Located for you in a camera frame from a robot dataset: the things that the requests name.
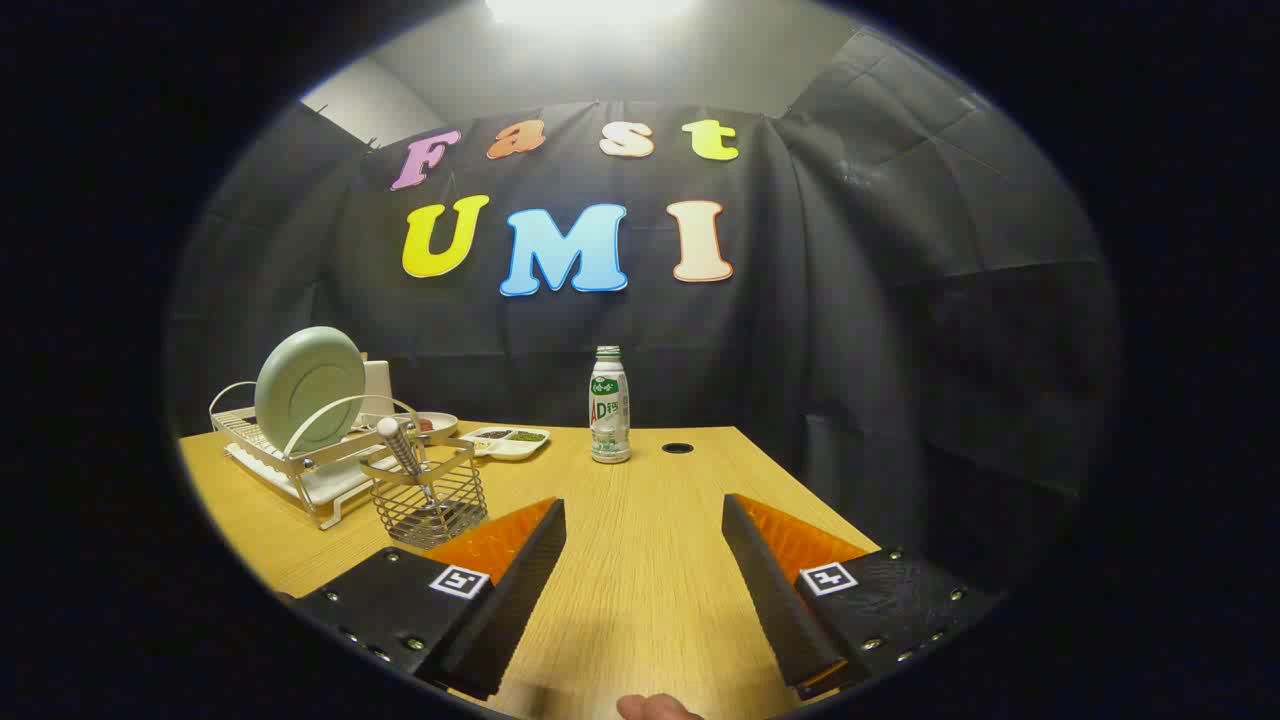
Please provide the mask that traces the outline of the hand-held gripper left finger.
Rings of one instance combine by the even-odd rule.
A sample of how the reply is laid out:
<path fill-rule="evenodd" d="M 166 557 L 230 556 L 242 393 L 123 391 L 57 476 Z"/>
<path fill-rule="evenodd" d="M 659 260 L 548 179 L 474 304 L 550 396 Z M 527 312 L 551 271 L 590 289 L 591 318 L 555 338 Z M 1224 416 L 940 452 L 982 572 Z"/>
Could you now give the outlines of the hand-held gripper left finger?
<path fill-rule="evenodd" d="M 404 675 L 486 700 L 566 536 L 564 501 L 548 497 L 430 550 L 381 548 L 285 606 Z"/>

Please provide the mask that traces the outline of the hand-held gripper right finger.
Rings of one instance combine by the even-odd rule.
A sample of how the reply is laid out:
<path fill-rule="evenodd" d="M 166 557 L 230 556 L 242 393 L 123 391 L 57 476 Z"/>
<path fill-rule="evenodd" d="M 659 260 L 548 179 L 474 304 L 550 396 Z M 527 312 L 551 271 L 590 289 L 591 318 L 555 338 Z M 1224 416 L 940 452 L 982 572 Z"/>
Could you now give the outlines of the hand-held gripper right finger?
<path fill-rule="evenodd" d="M 997 601 L 919 553 L 865 550 L 745 495 L 724 497 L 721 528 L 801 700 L 928 657 Z"/>

